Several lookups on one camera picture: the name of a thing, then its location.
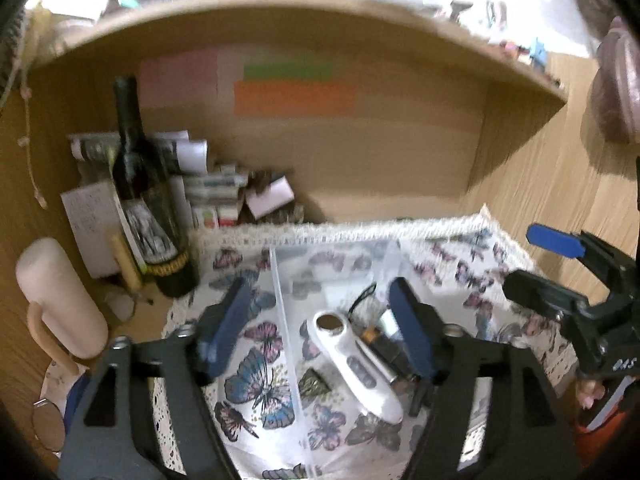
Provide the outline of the white infrared thermometer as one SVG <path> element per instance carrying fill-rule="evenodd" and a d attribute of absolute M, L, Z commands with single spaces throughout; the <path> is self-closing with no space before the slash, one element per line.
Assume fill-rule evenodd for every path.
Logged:
<path fill-rule="evenodd" d="M 390 425 L 404 418 L 404 408 L 387 378 L 363 350 L 349 320 L 337 311 L 319 311 L 308 318 L 310 340 L 343 378 L 349 391 L 372 415 Z"/>

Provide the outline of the clear plastic storage bin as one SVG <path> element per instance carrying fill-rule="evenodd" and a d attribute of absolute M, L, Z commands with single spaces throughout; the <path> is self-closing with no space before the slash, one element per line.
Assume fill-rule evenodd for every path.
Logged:
<path fill-rule="evenodd" d="M 316 479 L 398 479 L 426 424 L 412 401 L 420 377 L 408 358 L 390 289 L 405 278 L 442 320 L 488 333 L 454 281 L 460 258 L 445 246 L 401 240 L 300 244 L 271 249 L 286 330 L 294 406 Z"/>

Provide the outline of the butterfly print lace cloth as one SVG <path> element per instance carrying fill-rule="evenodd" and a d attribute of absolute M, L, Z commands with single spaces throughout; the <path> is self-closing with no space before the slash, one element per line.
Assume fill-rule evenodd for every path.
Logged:
<path fill-rule="evenodd" d="M 576 362 L 558 328 L 512 304 L 501 286 L 533 267 L 487 210 L 469 217 L 346 224 L 236 226 L 191 237 L 201 283 L 172 305 L 166 330 L 199 318 L 242 278 L 247 320 L 206 404 L 244 479 L 397 479 L 427 412 L 386 424 L 368 412 L 314 345 L 320 311 L 401 340 L 388 290 L 402 276 L 423 302 L 468 334 L 529 348 L 563 389 Z"/>

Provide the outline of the yellow candle stick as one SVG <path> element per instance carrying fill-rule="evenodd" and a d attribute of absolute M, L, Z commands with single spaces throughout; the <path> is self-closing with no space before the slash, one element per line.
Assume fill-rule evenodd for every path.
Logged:
<path fill-rule="evenodd" d="M 137 263 L 130 252 L 128 243 L 122 232 L 114 232 L 108 238 L 114 259 L 118 264 L 120 274 L 130 292 L 140 292 L 143 287 L 142 276 Z"/>

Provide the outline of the stack of papers and booklets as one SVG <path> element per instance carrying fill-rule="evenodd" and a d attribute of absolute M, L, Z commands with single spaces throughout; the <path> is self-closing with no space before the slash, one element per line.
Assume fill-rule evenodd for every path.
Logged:
<path fill-rule="evenodd" d="M 70 134 L 70 151 L 100 178 L 112 173 L 119 150 L 116 132 Z M 236 226 L 248 185 L 248 172 L 235 164 L 217 165 L 208 142 L 192 140 L 186 130 L 151 136 L 160 152 L 180 224 L 186 229 Z"/>

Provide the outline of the pink sticky note pad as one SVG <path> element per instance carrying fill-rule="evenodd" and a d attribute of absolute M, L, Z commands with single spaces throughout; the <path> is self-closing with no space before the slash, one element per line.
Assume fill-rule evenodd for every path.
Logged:
<path fill-rule="evenodd" d="M 292 203 L 293 200 L 295 194 L 286 177 L 269 183 L 261 193 L 250 191 L 245 194 L 245 203 L 256 220 Z"/>

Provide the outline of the mauve plush object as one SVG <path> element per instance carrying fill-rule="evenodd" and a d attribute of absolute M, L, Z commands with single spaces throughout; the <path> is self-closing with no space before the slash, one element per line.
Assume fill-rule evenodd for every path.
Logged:
<path fill-rule="evenodd" d="M 591 105 L 605 140 L 639 143 L 639 44 L 625 21 L 616 16 L 597 50 Z"/>

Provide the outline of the dark wine bottle elephant label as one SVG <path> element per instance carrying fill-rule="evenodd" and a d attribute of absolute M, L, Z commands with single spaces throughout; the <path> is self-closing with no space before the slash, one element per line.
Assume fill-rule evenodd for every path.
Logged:
<path fill-rule="evenodd" d="M 181 298 L 192 292 L 198 279 L 172 203 L 163 159 L 143 131 L 137 79 L 118 77 L 114 95 L 120 147 L 112 176 L 119 203 L 145 273 L 163 295 Z"/>

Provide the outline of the handwritten white note paper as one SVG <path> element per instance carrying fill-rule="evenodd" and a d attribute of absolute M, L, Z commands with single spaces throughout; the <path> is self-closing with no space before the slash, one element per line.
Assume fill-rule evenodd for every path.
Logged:
<path fill-rule="evenodd" d="M 61 194 L 68 223 L 81 259 L 92 278 L 117 274 L 108 236 L 120 226 L 115 190 L 110 181 L 74 188 Z"/>

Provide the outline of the cream cylindrical roller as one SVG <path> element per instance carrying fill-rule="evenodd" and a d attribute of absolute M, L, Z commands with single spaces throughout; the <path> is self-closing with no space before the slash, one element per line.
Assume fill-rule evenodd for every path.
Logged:
<path fill-rule="evenodd" d="M 17 259 L 15 277 L 29 302 L 42 307 L 42 320 L 73 356 L 90 360 L 107 344 L 106 319 L 91 298 L 60 243 L 43 237 Z"/>

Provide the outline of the round glasses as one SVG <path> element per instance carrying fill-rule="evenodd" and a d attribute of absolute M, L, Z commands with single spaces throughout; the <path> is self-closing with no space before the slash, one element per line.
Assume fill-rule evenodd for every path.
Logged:
<path fill-rule="evenodd" d="M 62 451 L 66 430 L 58 407 L 48 399 L 39 399 L 32 406 L 32 429 L 42 446 L 52 452 Z"/>

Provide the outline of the wooden shelf board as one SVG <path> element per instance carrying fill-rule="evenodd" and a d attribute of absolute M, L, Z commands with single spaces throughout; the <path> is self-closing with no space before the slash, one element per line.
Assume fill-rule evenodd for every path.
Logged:
<path fill-rule="evenodd" d="M 434 64 L 565 101 L 548 76 L 449 22 L 376 0 L 169 0 L 63 32 L 40 49 L 39 66 L 72 58 L 154 58 L 223 44 L 266 44 L 412 67 Z"/>

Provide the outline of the pink paper on wall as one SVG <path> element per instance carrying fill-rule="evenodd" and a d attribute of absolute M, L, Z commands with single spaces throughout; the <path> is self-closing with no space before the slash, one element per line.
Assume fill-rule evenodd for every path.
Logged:
<path fill-rule="evenodd" d="M 149 58 L 140 64 L 138 87 L 144 110 L 195 104 L 218 94 L 217 50 Z"/>

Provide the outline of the green sticky note on wall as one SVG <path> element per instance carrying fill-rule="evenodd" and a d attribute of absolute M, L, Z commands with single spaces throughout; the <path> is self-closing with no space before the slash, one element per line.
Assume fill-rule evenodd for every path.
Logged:
<path fill-rule="evenodd" d="M 305 61 L 246 64 L 244 80 L 331 80 L 333 65 Z"/>

